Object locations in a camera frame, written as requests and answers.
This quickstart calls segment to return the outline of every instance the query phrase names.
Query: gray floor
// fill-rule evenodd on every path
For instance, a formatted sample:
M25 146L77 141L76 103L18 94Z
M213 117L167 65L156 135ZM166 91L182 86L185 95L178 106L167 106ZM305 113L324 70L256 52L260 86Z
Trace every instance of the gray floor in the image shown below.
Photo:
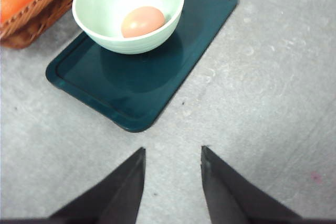
M29 48L2 48L2 218L48 216L144 146L138 223L210 223L204 144L297 213L336 218L335 18L335 0L240 0L158 121L137 134L46 80L80 32L71 13Z

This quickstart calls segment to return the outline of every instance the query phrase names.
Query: brown egg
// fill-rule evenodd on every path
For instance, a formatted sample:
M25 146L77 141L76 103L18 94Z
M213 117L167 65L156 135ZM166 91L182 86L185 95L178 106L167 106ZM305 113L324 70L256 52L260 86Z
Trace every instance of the brown egg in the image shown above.
M164 16L159 9L143 6L126 15L121 32L125 38L141 36L159 29L164 22Z

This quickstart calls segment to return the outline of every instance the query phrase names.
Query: tray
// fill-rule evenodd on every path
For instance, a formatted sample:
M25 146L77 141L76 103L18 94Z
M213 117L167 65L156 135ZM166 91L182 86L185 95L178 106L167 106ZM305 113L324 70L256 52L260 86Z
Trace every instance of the tray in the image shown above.
M80 34L46 77L130 132L150 127L211 43L238 0L185 0L180 22L160 47L139 55L108 51Z

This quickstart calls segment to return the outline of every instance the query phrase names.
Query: white bowl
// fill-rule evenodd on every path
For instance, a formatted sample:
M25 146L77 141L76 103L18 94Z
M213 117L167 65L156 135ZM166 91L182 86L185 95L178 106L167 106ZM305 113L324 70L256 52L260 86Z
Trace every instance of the white bowl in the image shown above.
M184 0L73 0L75 21L102 47L121 54L140 54L164 43L180 20ZM141 6L159 9L165 24L142 36L124 38L121 24L125 16Z

